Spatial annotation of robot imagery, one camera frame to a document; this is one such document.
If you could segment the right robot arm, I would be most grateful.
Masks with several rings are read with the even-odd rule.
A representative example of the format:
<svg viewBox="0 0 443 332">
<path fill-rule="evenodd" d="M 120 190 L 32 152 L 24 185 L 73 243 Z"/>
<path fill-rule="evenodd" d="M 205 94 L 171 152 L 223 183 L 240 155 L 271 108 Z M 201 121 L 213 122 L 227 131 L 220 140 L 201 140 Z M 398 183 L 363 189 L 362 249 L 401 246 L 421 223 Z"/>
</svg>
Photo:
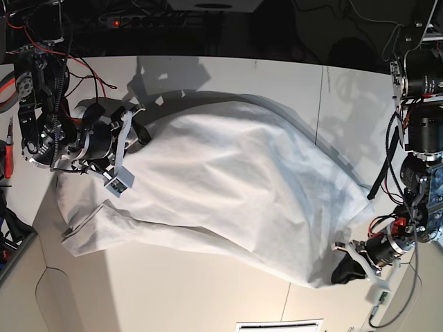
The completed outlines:
<svg viewBox="0 0 443 332">
<path fill-rule="evenodd" d="M 51 172 L 95 174 L 110 181 L 123 175 L 123 158 L 151 137 L 135 117 L 143 108 L 120 107 L 106 115 L 104 80 L 72 53 L 74 29 L 62 1 L 2 1 L 6 52 L 13 56 L 24 158 Z M 67 100 L 72 59 L 89 71 L 95 98 L 79 116 Z"/>
</svg>

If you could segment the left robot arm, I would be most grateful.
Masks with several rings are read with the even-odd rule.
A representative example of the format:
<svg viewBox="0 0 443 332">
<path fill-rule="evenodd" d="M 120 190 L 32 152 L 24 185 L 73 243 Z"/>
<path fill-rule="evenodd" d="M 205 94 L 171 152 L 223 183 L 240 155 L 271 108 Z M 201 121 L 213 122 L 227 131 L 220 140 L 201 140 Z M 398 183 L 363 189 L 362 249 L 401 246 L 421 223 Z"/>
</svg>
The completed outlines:
<svg viewBox="0 0 443 332">
<path fill-rule="evenodd" d="M 395 112 L 368 199 L 387 187 L 389 176 L 399 197 L 391 214 L 370 223 L 366 241 L 351 242 L 333 284 L 380 276 L 414 245 L 442 234 L 442 2 L 419 1 L 411 22 L 397 24 L 388 43 Z"/>
</svg>

